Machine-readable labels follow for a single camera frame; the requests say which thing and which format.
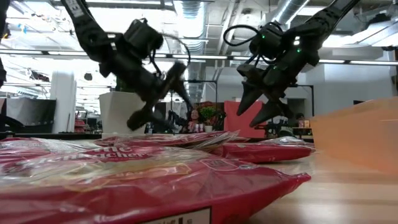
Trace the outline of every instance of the white pillar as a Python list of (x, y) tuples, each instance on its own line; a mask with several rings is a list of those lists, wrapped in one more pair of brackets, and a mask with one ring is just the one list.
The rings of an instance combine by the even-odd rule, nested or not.
[(54, 71), (51, 80), (50, 99), (57, 100), (53, 133), (75, 131), (77, 83), (73, 71)]

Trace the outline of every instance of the wooden table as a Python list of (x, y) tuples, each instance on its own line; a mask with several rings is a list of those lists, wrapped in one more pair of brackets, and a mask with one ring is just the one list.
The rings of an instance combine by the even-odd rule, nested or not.
[(398, 177), (315, 154), (296, 162), (268, 165), (313, 179), (246, 224), (397, 224)]

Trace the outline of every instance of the barcode label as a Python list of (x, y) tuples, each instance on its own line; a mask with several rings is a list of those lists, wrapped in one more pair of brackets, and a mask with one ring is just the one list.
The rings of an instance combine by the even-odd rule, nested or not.
[(210, 220), (211, 210), (210, 208), (206, 208), (200, 211), (145, 222), (143, 224), (210, 224)]

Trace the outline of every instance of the white label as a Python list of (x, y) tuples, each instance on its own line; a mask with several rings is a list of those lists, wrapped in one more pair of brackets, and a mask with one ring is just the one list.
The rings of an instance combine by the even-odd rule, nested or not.
[(210, 208), (207, 208), (196, 212), (161, 218), (143, 224), (210, 224), (210, 220), (211, 211)]
[(76, 2), (76, 0), (66, 0), (65, 2), (67, 3), (69, 9), (71, 10), (71, 12), (75, 18), (84, 15), (83, 11), (81, 10), (81, 7)]

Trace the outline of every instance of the table surface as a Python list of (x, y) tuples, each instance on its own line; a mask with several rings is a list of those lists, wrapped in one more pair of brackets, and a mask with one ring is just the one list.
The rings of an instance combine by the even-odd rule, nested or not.
[(397, 224), (398, 177), (324, 153), (267, 165), (313, 178), (255, 214), (246, 224)]

